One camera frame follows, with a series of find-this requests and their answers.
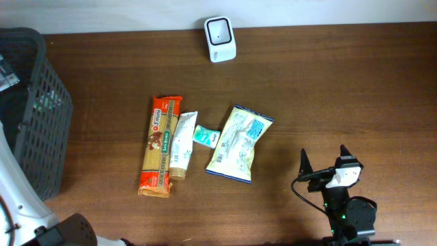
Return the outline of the teal tissue pack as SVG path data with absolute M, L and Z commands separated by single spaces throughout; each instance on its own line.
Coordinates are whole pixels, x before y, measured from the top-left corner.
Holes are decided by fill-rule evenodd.
M 220 135 L 220 131 L 210 130 L 208 128 L 197 125 L 193 133 L 193 141 L 205 147 L 215 149 L 217 143 L 219 142 Z

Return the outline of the white shampoo tube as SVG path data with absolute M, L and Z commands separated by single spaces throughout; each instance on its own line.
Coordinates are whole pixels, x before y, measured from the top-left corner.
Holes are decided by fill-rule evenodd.
M 197 111 L 182 113 L 175 129 L 171 144 L 169 177 L 184 180 L 193 151 L 193 134 L 197 121 Z

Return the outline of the orange spaghetti packet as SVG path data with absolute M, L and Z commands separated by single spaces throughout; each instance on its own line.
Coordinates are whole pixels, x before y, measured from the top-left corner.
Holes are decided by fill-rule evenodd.
M 181 96 L 154 97 L 150 125 L 147 130 L 139 195 L 169 197 L 171 143 L 180 117 Z

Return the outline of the mint green foil pouch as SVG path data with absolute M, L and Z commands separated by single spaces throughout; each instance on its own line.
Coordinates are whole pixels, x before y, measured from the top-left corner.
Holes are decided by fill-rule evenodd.
M 0 92 L 3 92 L 8 88 L 18 84 L 20 82 L 20 79 L 12 70 L 11 65 L 2 55 L 0 55 L 0 62 L 1 62 Z

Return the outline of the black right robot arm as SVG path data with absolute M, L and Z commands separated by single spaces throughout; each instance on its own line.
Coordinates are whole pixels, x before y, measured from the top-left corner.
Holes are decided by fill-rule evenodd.
M 363 164 L 344 146 L 332 167 L 313 170 L 305 149 L 300 151 L 300 168 L 291 190 L 303 202 L 324 214 L 329 221 L 331 236 L 324 237 L 321 245 L 400 245 L 399 241 L 372 241 L 375 235 L 375 201 L 363 197 L 351 197 L 348 189 L 359 182 Z M 297 182 L 306 182 L 310 193 L 320 192 L 323 207 L 304 198 L 294 188 Z

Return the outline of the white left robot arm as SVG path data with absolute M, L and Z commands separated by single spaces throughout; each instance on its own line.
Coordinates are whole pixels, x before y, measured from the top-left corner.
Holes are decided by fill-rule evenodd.
M 1 131 L 1 245 L 128 246 L 124 238 L 98 236 L 84 216 L 60 221 L 38 197 Z

